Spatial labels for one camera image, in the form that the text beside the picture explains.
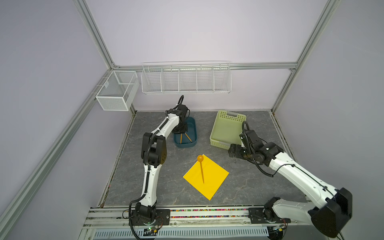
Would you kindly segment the yellow paper napkin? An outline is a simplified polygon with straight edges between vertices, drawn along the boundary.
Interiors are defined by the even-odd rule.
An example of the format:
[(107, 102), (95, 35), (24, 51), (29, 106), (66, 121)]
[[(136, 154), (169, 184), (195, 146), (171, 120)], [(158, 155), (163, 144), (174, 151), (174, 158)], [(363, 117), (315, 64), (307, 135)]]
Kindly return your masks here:
[(210, 201), (226, 180), (229, 172), (206, 155), (203, 156), (205, 183), (202, 181), (200, 164), (198, 161), (196, 161), (196, 163), (185, 173), (183, 178)]

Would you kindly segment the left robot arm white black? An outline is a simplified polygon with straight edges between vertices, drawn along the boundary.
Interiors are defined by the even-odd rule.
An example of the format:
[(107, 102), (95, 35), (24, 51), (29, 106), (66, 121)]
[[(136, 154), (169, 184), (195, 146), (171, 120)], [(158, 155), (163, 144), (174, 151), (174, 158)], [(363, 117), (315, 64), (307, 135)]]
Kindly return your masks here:
[(183, 100), (184, 96), (181, 96), (175, 107), (165, 111), (165, 118), (159, 126), (143, 135), (143, 189), (141, 196), (130, 202), (130, 206), (135, 204), (135, 209), (129, 210), (129, 214), (146, 224), (154, 223), (156, 218), (157, 186), (160, 170), (167, 159), (167, 138), (170, 134), (184, 134), (188, 130), (187, 118), (190, 111)]

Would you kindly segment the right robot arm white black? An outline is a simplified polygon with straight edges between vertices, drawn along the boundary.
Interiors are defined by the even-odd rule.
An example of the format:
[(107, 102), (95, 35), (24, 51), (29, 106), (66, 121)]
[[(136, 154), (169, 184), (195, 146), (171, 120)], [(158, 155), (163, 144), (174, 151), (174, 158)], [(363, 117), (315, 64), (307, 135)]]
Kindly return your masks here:
[(280, 174), (301, 190), (308, 202), (292, 202), (274, 197), (265, 205), (261, 215), (267, 222), (290, 219), (313, 225), (324, 235), (334, 238), (353, 216), (353, 195), (345, 188), (337, 189), (296, 163), (281, 147), (273, 142), (263, 143), (253, 130), (243, 130), (242, 144), (231, 144), (231, 158), (246, 160), (260, 169), (262, 165), (274, 170), (273, 178)]

